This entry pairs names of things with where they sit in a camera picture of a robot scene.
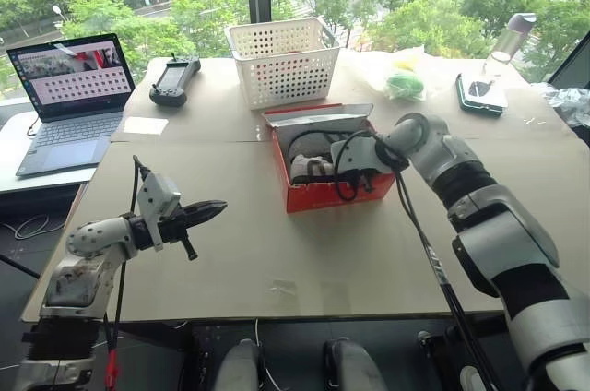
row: laptop touchpad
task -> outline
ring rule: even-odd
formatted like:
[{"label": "laptop touchpad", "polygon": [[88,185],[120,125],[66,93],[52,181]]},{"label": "laptop touchpad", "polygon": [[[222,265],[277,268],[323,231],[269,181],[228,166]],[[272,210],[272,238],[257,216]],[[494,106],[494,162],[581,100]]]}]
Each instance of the laptop touchpad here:
[{"label": "laptop touchpad", "polygon": [[92,160],[98,140],[76,142],[52,147],[43,163],[44,170],[84,165]]}]

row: table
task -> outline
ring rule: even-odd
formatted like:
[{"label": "table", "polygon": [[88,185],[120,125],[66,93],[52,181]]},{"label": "table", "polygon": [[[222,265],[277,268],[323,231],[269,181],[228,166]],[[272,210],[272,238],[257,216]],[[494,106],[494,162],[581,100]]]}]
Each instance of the table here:
[{"label": "table", "polygon": [[[445,117],[452,131],[467,138],[493,176],[508,185],[553,236],[564,277],[589,290],[588,149],[536,93],[515,81],[509,94],[511,110],[500,119],[461,112],[457,103],[450,103],[451,89],[421,105],[392,103],[379,99],[352,74],[352,57],[344,53],[338,60],[327,101],[372,101],[370,119],[378,129],[410,111]],[[128,209],[133,154],[153,171],[170,176],[184,203],[210,198],[229,206],[190,230],[199,253],[196,261],[188,262],[175,244],[158,253],[142,252],[128,264],[122,321],[449,313],[395,191],[383,201],[287,215],[266,128],[260,113],[249,112],[240,99],[232,61],[203,60],[203,73],[178,111],[147,102],[149,84],[161,64],[152,62],[125,116],[163,116],[168,126],[161,136],[123,131],[113,136],[65,234],[77,224]],[[498,300],[470,285],[453,254],[454,231],[440,201],[414,171],[406,175],[424,231],[465,309],[501,309]],[[561,211],[568,216],[561,216]],[[64,250],[62,238],[24,320],[37,319],[47,282]]]},{"label": "table", "polygon": [[0,194],[87,182],[96,170],[82,168],[67,172],[54,172],[33,177],[17,177],[17,169],[30,146],[27,137],[29,126],[35,121],[36,112],[12,116],[0,130]]},{"label": "table", "polygon": [[[461,71],[481,68],[479,60],[442,60],[437,67],[439,83],[424,102],[389,101],[367,82],[366,70],[381,66],[385,61],[379,54],[341,50],[328,98],[306,101],[297,105],[323,103],[371,102],[374,105],[371,122],[377,130],[391,129],[397,119],[406,113],[419,111],[440,115],[449,124],[452,133],[465,138],[555,138],[575,137],[572,130],[560,119],[538,92],[509,68],[502,82],[509,103],[508,111],[500,119],[486,118],[459,109],[454,79]],[[167,59],[149,63],[147,75],[141,81],[124,109],[124,119],[131,116],[165,118],[169,120],[161,136],[138,135],[124,132],[124,123],[113,134],[112,141],[164,141],[179,143],[198,141],[266,141],[269,139],[261,111],[249,111],[240,93],[240,81],[231,59],[203,59],[202,70],[197,73],[187,91],[187,103],[181,110],[161,107],[149,99],[149,89],[159,79]],[[425,81],[429,80],[424,71]]]}]

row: laptop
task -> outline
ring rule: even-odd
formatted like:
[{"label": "laptop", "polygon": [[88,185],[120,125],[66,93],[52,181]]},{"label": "laptop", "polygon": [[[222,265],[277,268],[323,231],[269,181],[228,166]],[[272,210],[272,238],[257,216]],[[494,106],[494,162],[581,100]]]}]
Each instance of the laptop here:
[{"label": "laptop", "polygon": [[134,89],[117,36],[7,50],[42,121],[17,176],[96,165]]}]

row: red cable tie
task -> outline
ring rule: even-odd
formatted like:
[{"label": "red cable tie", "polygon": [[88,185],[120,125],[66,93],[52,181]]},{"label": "red cable tie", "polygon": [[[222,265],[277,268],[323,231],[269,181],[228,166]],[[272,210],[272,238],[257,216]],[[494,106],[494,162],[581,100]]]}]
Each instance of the red cable tie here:
[{"label": "red cable tie", "polygon": [[111,350],[109,351],[109,362],[107,363],[107,371],[104,376],[104,384],[108,390],[114,391],[118,375],[119,368],[117,366],[117,350]]}]

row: laptop keyboard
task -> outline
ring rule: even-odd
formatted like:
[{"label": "laptop keyboard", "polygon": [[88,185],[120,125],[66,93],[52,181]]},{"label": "laptop keyboard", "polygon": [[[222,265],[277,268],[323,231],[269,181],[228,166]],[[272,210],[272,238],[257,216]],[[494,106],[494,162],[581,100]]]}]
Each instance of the laptop keyboard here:
[{"label": "laptop keyboard", "polygon": [[110,136],[120,121],[120,117],[108,117],[104,119],[80,119],[79,122],[68,122],[67,124],[46,124],[37,136],[35,146],[42,147],[74,140]]}]

